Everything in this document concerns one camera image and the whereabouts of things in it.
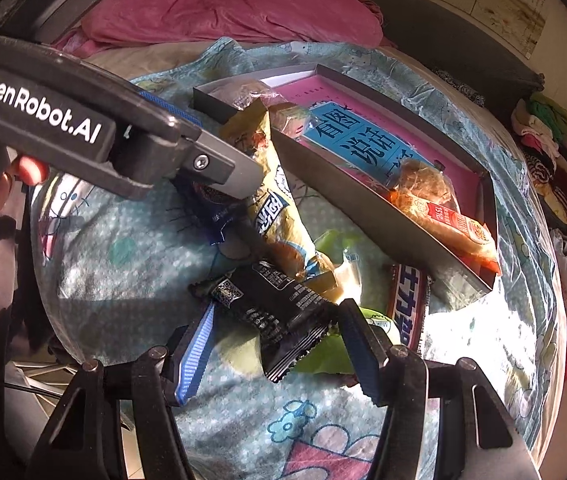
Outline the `blue oreo snack packet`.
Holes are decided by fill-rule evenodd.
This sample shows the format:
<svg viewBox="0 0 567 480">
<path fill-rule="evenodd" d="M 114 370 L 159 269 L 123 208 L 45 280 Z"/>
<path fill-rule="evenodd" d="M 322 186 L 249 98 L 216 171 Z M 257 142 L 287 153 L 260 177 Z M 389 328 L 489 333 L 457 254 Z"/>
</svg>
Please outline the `blue oreo snack packet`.
<svg viewBox="0 0 567 480">
<path fill-rule="evenodd" d="M 195 217 L 211 245 L 221 245 L 229 235 L 238 236 L 249 246 L 260 247 L 262 242 L 248 218 L 247 201 L 182 176 L 170 180 L 182 196 L 188 214 Z"/>
</svg>

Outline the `clear bag of pastry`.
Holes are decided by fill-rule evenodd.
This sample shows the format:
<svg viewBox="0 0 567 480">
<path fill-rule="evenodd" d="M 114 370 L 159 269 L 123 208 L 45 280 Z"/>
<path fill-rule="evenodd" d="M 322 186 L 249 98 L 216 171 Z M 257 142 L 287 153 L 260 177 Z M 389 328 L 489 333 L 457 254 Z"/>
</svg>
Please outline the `clear bag of pastry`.
<svg viewBox="0 0 567 480">
<path fill-rule="evenodd" d="M 209 94 L 237 110 L 244 110 L 254 101 L 261 101 L 266 107 L 285 103 L 285 98 L 280 93 L 255 79 L 222 82 L 210 90 Z"/>
</svg>

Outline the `snickers bar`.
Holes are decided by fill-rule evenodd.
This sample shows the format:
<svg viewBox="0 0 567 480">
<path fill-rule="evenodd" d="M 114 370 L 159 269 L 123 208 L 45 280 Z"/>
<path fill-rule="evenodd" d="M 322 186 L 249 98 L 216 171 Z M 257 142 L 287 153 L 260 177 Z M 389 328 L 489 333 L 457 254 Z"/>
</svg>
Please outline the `snickers bar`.
<svg viewBox="0 0 567 480">
<path fill-rule="evenodd" d="M 409 350 L 421 353 L 421 338 L 431 299 L 430 275 L 414 266 L 394 263 L 387 316 L 398 328 L 399 339 Z"/>
</svg>

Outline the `yellow cone snack packet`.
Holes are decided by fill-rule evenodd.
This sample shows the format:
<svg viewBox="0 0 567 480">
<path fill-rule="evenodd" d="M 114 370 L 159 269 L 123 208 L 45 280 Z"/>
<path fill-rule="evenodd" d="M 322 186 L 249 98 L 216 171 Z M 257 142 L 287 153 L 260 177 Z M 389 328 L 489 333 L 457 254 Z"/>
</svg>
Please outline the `yellow cone snack packet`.
<svg viewBox="0 0 567 480">
<path fill-rule="evenodd" d="M 316 248 L 280 163 L 267 108 L 261 101 L 254 101 L 226 122 L 220 136 L 261 166 L 262 184 L 247 198 L 249 222 L 262 240 L 268 258 L 290 278 L 303 281 Z"/>
</svg>

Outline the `green clear cake snack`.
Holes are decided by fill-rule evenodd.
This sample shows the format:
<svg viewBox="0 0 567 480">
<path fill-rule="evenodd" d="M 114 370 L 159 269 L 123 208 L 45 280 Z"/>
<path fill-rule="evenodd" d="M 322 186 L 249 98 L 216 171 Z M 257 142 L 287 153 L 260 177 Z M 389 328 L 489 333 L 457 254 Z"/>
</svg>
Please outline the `green clear cake snack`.
<svg viewBox="0 0 567 480">
<path fill-rule="evenodd" d="M 307 108 L 290 102 L 275 104 L 268 109 L 268 113 L 270 125 L 291 139 L 303 136 L 315 122 L 313 114 Z"/>
</svg>

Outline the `black snack packet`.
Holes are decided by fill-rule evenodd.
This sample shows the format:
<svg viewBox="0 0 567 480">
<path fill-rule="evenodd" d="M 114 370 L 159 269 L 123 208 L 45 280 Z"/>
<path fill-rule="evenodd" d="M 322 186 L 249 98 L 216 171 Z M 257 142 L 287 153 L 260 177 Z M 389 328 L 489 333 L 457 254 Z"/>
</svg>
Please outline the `black snack packet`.
<svg viewBox="0 0 567 480">
<path fill-rule="evenodd" d="M 267 261 L 188 286 L 259 332 L 265 377 L 280 382 L 337 322 L 337 306 Z"/>
</svg>

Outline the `green pea snack packet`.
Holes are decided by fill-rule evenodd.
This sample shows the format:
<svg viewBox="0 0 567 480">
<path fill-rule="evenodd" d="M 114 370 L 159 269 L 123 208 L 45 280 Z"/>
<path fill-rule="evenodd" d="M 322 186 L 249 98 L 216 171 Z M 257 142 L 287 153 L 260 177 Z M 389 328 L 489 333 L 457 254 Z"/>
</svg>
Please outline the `green pea snack packet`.
<svg viewBox="0 0 567 480">
<path fill-rule="evenodd" d="M 353 299 L 368 324 L 381 328 L 392 344 L 399 344 L 398 328 L 387 315 L 366 309 L 361 303 L 363 275 L 358 246 L 361 235 L 328 230 L 315 240 L 315 257 L 308 263 L 303 284 L 323 298 L 340 304 Z M 295 364 L 294 370 L 304 374 L 353 375 L 340 330 L 334 326 L 307 356 Z"/>
</svg>

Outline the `orange snack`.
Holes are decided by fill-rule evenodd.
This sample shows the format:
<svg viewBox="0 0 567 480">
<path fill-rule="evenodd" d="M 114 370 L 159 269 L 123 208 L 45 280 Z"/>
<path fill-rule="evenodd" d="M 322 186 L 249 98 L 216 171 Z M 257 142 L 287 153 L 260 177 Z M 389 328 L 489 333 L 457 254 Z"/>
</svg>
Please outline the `orange snack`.
<svg viewBox="0 0 567 480">
<path fill-rule="evenodd" d="M 485 224 L 410 192 L 392 190 L 390 202 L 449 249 L 501 274 L 496 242 Z"/>
</svg>

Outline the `pink quilt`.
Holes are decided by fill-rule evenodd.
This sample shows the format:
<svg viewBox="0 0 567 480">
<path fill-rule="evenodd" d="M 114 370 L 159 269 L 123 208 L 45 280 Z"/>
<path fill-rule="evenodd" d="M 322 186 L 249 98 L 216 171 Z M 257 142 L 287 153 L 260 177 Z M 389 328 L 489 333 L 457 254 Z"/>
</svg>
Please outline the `pink quilt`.
<svg viewBox="0 0 567 480">
<path fill-rule="evenodd" d="M 233 38 L 248 44 L 383 43 L 365 0 L 102 0 L 54 43 L 78 58 L 112 48 Z"/>
</svg>

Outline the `pink book with blue label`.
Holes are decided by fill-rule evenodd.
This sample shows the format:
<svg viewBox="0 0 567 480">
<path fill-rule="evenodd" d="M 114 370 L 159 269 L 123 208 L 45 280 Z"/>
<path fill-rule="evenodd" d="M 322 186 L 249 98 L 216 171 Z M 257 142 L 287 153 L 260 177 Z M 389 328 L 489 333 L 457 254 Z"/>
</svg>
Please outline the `pink book with blue label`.
<svg viewBox="0 0 567 480">
<path fill-rule="evenodd" d="M 396 177 L 407 157 L 438 166 L 453 182 L 460 211 L 479 217 L 479 171 L 445 133 L 402 104 L 325 66 L 263 81 L 318 119 L 318 125 L 303 134 L 304 141 L 326 148 L 384 185 Z"/>
</svg>

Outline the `round bun in wrapper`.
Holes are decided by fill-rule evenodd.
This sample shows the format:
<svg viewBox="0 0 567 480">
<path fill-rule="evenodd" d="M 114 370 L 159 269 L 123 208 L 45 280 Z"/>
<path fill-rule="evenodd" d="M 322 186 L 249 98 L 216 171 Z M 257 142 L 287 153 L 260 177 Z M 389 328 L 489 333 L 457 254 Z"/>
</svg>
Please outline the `round bun in wrapper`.
<svg viewBox="0 0 567 480">
<path fill-rule="evenodd" d="M 453 182 L 444 172 L 421 160 L 406 158 L 402 161 L 396 188 L 424 200 L 460 211 Z"/>
</svg>

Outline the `dark cardboard box tray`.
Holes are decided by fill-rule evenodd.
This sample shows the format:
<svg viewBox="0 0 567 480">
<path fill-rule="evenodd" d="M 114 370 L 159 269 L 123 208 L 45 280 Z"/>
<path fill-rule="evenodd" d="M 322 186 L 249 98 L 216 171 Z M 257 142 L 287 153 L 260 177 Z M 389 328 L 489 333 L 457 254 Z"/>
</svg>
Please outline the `dark cardboard box tray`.
<svg viewBox="0 0 567 480">
<path fill-rule="evenodd" d="M 463 148 L 403 105 L 318 63 L 200 84 L 194 107 L 224 124 L 238 110 L 230 93 L 254 81 L 314 117 L 312 128 L 294 136 L 273 132 L 293 176 L 341 209 L 393 260 L 428 270 L 435 292 L 447 301 L 466 304 L 493 290 L 495 272 L 440 242 L 387 198 L 403 160 L 425 159 L 451 180 L 461 212 L 496 234 L 491 177 Z"/>
</svg>

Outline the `pile of folded clothes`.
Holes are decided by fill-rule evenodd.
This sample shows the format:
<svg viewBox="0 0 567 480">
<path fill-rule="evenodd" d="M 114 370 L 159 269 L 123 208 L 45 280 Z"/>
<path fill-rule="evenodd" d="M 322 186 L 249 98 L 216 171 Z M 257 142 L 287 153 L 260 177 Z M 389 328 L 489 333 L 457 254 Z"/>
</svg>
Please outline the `pile of folded clothes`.
<svg viewBox="0 0 567 480">
<path fill-rule="evenodd" d="M 567 309 L 567 110 L 534 92 L 515 106 L 511 128 L 553 239 Z"/>
</svg>

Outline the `dark grey headboard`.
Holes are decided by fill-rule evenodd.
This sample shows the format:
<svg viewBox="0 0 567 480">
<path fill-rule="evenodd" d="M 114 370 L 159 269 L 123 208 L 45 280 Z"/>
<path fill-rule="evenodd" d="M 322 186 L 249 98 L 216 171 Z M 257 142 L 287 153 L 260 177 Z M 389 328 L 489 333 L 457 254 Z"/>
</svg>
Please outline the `dark grey headboard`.
<svg viewBox="0 0 567 480">
<path fill-rule="evenodd" d="M 544 76 L 466 18 L 431 0 L 371 0 L 384 36 L 430 70 L 469 84 L 487 102 L 518 101 L 544 89 Z"/>
</svg>

